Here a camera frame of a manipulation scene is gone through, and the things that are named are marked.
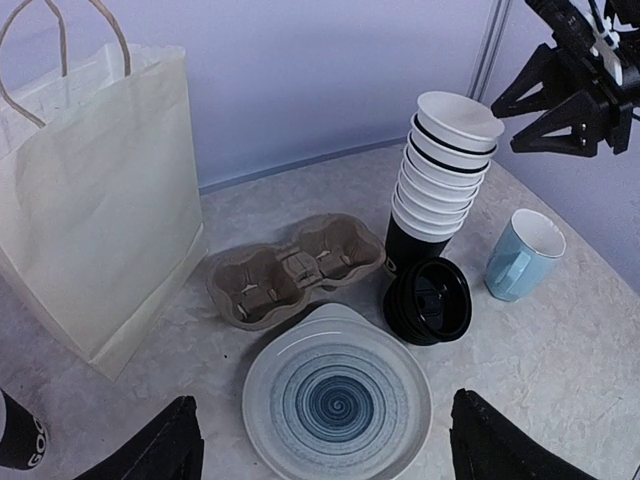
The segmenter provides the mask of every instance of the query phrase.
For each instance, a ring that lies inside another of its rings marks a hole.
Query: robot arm
[[[525,1],[557,45],[538,46],[491,106],[499,118],[544,112],[514,136],[513,151],[593,157],[602,140],[616,155],[626,151],[640,106],[640,0],[607,0],[604,19],[595,0],[587,15],[570,0]],[[616,16],[633,29],[615,31]]]

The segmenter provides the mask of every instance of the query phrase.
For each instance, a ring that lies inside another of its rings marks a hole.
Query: gray speckled table surface
[[[279,242],[312,214],[345,212],[384,237],[401,147],[294,170],[203,197],[212,253]],[[566,257],[529,297],[493,299],[482,283],[487,256],[519,207],[554,218]],[[640,299],[568,225],[500,166],[487,175],[463,229],[444,256],[464,271],[474,315],[459,341],[410,347],[433,390],[430,438],[403,479],[454,478],[449,416],[459,388],[476,390],[545,448],[601,479],[630,480],[640,463]],[[50,451],[31,473],[1,479],[70,479],[129,439],[171,399],[192,394],[206,440],[204,479],[271,479],[242,424],[249,366],[279,332],[228,326],[203,283],[205,265],[115,383],[57,344],[0,281],[0,385],[48,425]],[[380,298],[389,277],[316,293],[386,329]]]

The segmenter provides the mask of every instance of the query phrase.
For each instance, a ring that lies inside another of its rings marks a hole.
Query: paper bag
[[[113,380],[206,247],[184,51],[127,45],[89,1],[119,45],[13,98],[0,88],[0,273]]]

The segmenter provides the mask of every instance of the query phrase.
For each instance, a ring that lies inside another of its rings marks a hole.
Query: black plastic lid
[[[446,258],[420,262],[413,273],[413,302],[423,328],[440,341],[460,338],[471,321],[471,292],[462,271]]]

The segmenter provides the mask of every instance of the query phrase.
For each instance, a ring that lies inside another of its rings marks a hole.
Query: white wall
[[[492,0],[105,0],[130,42],[187,49],[201,185],[403,136],[426,90],[466,93]],[[0,19],[18,0],[3,0]],[[82,58],[114,41],[57,0]],[[42,0],[0,55],[10,87],[57,65]]]
[[[486,104],[504,91],[543,42],[555,46],[551,30],[524,1],[514,0],[484,97]],[[497,160],[562,215],[640,292],[640,123],[634,127],[629,150],[618,156],[611,154],[606,142],[593,159],[512,153],[509,140],[535,118],[532,114],[505,120],[507,131]]]

